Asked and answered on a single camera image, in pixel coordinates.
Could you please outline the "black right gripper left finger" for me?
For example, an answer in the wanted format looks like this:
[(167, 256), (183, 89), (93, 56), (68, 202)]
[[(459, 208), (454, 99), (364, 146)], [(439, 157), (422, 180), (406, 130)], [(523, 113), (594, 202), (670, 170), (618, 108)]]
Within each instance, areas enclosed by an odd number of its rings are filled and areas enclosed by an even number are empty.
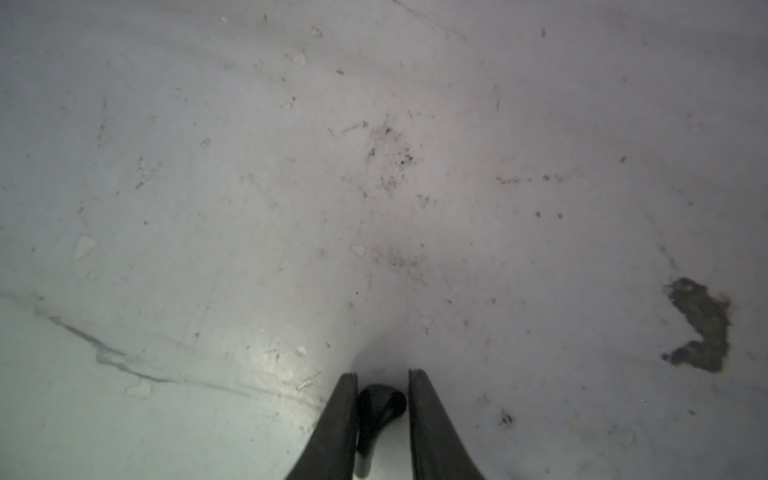
[(357, 375), (341, 375), (287, 480), (353, 478), (359, 429), (357, 398)]

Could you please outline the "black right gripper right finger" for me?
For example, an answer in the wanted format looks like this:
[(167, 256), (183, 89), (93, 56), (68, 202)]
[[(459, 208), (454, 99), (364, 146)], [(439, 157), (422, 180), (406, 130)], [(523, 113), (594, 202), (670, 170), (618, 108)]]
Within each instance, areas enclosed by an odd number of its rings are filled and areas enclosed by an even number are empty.
[(408, 407), (414, 479), (484, 479), (424, 370), (409, 371)]

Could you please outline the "black earbud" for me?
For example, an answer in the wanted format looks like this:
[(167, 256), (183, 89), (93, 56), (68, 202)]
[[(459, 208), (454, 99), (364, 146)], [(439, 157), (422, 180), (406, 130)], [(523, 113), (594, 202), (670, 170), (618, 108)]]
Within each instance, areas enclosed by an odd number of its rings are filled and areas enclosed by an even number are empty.
[(357, 398), (359, 414), (355, 475), (369, 476), (376, 442), (384, 429), (400, 418), (407, 408), (405, 394), (389, 385), (372, 384)]

